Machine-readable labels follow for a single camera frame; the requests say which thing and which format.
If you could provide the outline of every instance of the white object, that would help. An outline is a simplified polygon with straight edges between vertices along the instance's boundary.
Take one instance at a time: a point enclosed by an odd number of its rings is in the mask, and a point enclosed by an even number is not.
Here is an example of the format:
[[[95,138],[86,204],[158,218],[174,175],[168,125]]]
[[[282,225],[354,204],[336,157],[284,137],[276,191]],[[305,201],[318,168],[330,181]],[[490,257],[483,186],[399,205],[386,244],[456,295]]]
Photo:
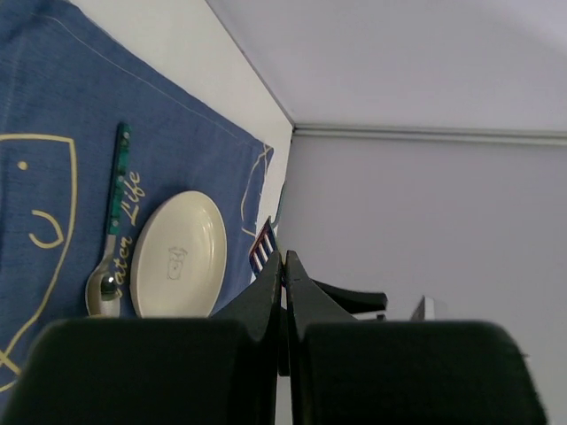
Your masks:
[[[257,222],[275,217],[292,125],[206,0],[71,1],[156,71],[274,149]],[[124,17],[136,24],[125,25]],[[264,164],[259,158],[262,171]]]
[[[221,291],[227,239],[207,195],[188,191],[162,204],[138,238],[130,291],[140,317],[207,316]]]

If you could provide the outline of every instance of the blue cloth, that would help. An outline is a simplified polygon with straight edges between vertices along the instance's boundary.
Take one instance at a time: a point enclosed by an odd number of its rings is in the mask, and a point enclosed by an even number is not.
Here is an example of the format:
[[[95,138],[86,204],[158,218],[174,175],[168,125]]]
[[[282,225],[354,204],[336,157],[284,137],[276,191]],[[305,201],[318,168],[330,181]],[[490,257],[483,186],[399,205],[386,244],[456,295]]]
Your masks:
[[[86,315],[120,121],[133,128],[119,235],[127,249],[117,249],[114,270],[124,281],[124,315],[134,314],[128,267],[136,237],[161,203],[185,190],[206,193],[225,222],[228,261],[215,309],[248,285],[272,150],[59,0],[0,0],[0,99],[1,412],[42,328]]]

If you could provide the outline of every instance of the wall trim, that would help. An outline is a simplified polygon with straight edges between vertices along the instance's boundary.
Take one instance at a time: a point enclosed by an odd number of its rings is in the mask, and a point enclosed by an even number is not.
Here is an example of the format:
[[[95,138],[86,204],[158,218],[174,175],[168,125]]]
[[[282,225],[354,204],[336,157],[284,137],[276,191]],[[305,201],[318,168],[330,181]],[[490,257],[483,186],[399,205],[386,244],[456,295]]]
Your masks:
[[[567,132],[427,127],[356,127],[298,124],[293,137],[353,138],[404,142],[458,142],[567,146]]]

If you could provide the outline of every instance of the oval plate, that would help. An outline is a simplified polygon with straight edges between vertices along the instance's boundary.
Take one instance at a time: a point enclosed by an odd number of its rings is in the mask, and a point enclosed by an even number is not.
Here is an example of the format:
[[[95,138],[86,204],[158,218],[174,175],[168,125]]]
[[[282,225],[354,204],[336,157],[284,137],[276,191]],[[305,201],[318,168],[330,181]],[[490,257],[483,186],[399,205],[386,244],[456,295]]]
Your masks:
[[[221,291],[227,237],[207,195],[188,191],[162,204],[138,238],[130,292],[140,317],[211,313]]]

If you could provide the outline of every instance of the green spoon handle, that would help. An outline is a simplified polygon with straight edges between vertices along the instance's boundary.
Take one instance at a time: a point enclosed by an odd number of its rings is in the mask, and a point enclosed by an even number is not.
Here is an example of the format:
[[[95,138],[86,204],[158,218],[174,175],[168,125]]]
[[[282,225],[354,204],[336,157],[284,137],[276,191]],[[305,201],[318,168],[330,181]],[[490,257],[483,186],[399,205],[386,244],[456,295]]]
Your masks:
[[[110,184],[108,212],[106,214],[106,234],[118,235],[120,230],[120,212],[124,194],[124,179],[128,168],[128,153],[130,151],[131,128],[121,123],[116,133],[114,146],[113,175]]]

